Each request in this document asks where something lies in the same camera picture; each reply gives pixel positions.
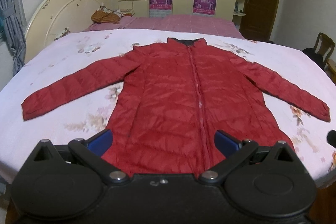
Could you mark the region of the lower right purple poster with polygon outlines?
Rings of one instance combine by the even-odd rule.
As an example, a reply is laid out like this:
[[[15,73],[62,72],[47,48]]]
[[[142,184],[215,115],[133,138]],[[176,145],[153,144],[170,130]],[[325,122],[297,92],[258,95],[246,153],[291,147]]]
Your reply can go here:
[[[194,0],[193,13],[214,16],[217,0]]]

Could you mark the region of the white floral quilt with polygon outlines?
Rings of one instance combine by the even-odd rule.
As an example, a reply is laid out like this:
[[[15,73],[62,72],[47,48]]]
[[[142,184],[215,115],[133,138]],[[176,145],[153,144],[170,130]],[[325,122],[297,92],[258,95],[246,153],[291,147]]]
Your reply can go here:
[[[200,174],[223,160],[223,130],[284,140],[318,186],[335,179],[335,84],[288,47],[143,29],[61,38],[1,91],[1,176],[12,182],[42,139],[105,129],[102,158],[128,174]]]

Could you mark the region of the grey blue curtain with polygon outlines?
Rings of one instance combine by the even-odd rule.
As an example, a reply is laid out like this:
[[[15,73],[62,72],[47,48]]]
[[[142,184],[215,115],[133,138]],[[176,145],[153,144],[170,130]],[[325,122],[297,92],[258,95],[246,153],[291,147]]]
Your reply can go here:
[[[25,64],[26,38],[23,17],[22,0],[1,0],[1,22],[7,47],[13,57],[13,75],[16,75]]]

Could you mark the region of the red puffer down jacket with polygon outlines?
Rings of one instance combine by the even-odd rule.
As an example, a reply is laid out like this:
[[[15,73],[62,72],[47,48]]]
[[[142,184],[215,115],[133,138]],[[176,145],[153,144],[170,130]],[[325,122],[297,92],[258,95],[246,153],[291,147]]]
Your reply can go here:
[[[277,72],[205,39],[175,38],[95,61],[34,92],[22,103],[23,118],[119,82],[123,89],[106,126],[113,144],[102,158],[127,174],[200,174],[223,160],[217,130],[265,146],[288,140],[264,94],[331,120],[325,102]]]

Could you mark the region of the cream curved headboard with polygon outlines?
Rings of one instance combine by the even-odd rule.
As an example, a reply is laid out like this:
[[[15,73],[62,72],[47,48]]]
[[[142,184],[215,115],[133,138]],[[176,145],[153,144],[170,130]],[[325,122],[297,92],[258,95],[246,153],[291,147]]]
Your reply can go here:
[[[26,31],[25,63],[66,32],[76,33],[92,24],[91,16],[110,0],[44,0],[35,10]]]

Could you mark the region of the dark wooden chair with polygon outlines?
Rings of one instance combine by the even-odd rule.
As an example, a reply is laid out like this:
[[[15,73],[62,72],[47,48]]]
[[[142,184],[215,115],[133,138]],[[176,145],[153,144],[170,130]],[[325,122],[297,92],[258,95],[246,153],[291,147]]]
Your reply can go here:
[[[331,57],[335,42],[324,33],[319,33],[313,48],[305,48],[302,52],[313,60],[322,70],[325,69],[327,60]]]

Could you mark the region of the pink checked bed sheet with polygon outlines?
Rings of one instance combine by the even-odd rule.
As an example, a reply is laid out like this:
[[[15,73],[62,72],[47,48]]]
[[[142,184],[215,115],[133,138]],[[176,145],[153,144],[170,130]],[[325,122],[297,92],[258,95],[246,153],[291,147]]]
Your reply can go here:
[[[244,38],[232,21],[198,15],[168,15],[162,18],[124,16],[119,23],[93,23],[85,30],[103,31],[123,28],[189,32],[237,39]]]

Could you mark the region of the orange brown folded cloth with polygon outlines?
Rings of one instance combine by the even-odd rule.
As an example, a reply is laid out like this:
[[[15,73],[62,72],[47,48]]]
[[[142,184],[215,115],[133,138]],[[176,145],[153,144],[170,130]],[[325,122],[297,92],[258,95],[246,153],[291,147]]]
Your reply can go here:
[[[118,24],[120,22],[120,16],[115,14],[114,12],[105,12],[102,10],[97,10],[91,16],[91,20],[93,23],[113,23]]]

